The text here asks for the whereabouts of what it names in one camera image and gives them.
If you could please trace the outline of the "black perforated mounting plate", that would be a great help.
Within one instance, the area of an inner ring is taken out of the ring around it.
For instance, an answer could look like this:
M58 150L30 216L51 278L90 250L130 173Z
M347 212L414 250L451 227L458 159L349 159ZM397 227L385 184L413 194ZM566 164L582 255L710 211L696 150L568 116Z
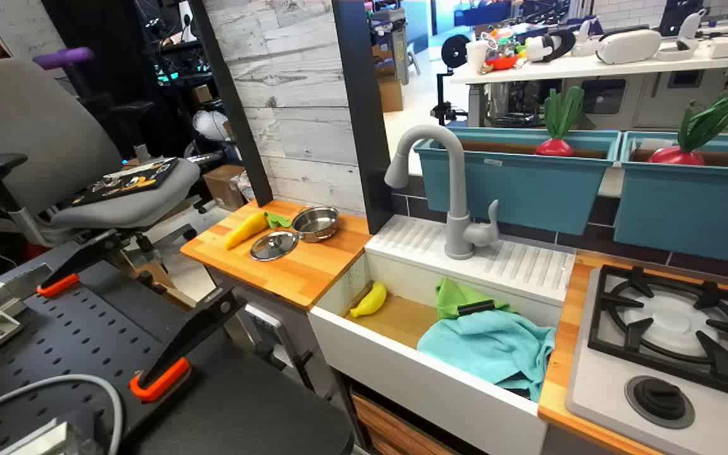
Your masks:
M186 354L191 373L160 403L130 382L186 321L160 294L93 267L58 299L44 267L0 275L0 454L71 422L107 455L349 455L343 412L280 378L218 328Z

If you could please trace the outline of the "grey office chair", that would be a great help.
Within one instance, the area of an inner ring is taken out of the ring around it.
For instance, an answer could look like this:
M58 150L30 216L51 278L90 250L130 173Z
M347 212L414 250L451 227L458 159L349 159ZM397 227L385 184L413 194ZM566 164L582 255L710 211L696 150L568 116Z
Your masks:
M107 129L32 62L0 62L0 230L52 249L90 230L145 230L178 211L199 168L171 158L151 189L75 206L74 198L122 170Z

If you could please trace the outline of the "white background table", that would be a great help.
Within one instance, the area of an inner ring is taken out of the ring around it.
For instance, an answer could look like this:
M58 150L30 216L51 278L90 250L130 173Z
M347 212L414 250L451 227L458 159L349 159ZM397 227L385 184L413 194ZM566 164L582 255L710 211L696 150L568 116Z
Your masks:
M461 68L452 82L470 88L470 122L478 122L482 112L481 91L492 85L519 82L557 82L557 78L625 78L645 74L686 74L686 71L725 71L728 68L728 39L701 42L692 52L667 52L638 63L601 63L597 57L564 57L550 63L516 63L509 71L478 74Z

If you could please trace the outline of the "toy radish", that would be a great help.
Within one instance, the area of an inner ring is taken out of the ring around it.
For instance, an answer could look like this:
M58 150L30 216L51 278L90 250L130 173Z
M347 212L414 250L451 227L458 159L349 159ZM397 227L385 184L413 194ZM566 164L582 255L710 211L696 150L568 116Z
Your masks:
M544 101L545 140L535 148L540 158L571 158L573 150L566 135L585 115L585 88L571 86L566 91L550 88Z
M728 129L728 96L717 96L710 106L689 105L677 126L672 145L653 153L657 164L703 164L701 150Z

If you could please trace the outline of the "left teal planter box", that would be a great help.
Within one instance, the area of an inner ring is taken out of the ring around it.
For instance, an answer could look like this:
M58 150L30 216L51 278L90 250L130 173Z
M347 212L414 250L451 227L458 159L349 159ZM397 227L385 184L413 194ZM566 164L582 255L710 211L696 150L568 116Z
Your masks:
M535 153L544 129L452 126L466 150L466 200L472 221L488 217L533 230L582 236L604 173L617 162L617 129L577 129L566 136L568 158Z

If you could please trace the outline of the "black orange clamp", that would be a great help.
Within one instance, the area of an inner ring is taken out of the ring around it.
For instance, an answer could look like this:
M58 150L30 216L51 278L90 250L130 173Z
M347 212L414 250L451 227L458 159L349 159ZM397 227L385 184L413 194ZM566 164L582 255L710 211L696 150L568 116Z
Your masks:
M238 308L241 304L231 289L209 291L198 304L198 311L161 350L157 363L149 370L132 378L130 393L141 404L154 404L165 395L170 395L191 373L186 354L198 350L207 336L213 336Z
M44 299L58 299L80 283L80 274L122 249L124 236L117 230L102 232L78 246L58 269L36 285Z

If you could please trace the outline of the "small silver pot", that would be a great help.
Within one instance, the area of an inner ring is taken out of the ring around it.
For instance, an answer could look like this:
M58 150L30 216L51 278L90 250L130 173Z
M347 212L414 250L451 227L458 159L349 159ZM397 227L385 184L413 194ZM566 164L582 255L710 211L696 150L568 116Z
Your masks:
M338 232L338 211L336 208L306 208L294 221L291 227L312 244L323 244Z

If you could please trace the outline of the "white toy sink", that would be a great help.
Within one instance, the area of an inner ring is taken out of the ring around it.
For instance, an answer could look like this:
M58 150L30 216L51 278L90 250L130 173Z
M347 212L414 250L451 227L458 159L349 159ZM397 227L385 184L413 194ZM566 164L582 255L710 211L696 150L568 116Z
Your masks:
M539 455L539 398L577 254L504 237L467 260L392 217L308 311L325 364L490 455Z

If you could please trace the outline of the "toy gas stove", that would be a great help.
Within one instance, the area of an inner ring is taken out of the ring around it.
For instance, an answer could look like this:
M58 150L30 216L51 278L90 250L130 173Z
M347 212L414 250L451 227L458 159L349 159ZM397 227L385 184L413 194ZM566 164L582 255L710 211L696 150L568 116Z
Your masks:
M728 289L597 269L566 409L669 455L728 455Z

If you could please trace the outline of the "green cloth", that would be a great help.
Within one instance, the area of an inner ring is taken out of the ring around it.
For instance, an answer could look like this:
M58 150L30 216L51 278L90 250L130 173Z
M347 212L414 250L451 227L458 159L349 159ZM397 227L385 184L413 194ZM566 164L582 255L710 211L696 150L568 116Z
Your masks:
M452 278L440 278L435 285L435 308L440 320L461 320L481 311L509 311L509 304L488 299Z

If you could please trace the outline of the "teal planter box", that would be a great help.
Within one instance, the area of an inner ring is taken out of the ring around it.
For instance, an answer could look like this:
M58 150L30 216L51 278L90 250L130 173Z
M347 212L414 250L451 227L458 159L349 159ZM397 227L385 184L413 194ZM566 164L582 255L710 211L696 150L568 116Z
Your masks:
M649 155L672 145L669 133L628 133L614 240L728 260L728 135L708 143L703 164L657 164Z
M568 158L535 153L544 129L452 126L466 150L466 200L472 221L488 217L533 230L582 236L604 173L617 162L617 129L577 129L566 136Z

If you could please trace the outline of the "teal cloth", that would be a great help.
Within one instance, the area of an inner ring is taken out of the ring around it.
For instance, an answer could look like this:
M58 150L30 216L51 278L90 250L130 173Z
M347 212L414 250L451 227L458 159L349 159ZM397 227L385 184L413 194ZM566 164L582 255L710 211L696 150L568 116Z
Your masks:
M418 350L535 403L553 351L553 328L514 311L481 311L440 320L420 336Z

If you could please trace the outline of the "right toy radish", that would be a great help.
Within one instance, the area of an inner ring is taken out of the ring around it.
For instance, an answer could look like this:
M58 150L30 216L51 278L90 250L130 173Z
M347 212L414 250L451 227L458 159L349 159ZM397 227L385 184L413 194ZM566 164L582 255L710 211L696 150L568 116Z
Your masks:
M672 145L653 153L657 164L703 164L701 150L728 129L728 96L717 96L710 106L689 105L677 126Z

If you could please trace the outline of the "near black orange clamp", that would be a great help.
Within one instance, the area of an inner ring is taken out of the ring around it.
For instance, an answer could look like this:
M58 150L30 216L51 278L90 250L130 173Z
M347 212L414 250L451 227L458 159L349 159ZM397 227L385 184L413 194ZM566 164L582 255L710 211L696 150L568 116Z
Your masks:
M238 308L241 304L231 289L209 291L198 304L198 311L161 350L157 363L149 370L132 378L130 393L141 404L154 404L165 395L170 395L191 373L186 354L198 350L207 336L213 336Z

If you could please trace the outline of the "far black orange clamp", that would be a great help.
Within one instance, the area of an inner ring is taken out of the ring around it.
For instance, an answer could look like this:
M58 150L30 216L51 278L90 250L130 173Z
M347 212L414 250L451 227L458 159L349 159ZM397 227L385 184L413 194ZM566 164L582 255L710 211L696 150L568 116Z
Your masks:
M78 246L58 269L36 285L44 299L58 299L80 283L80 274L122 249L124 236L117 230L102 232Z

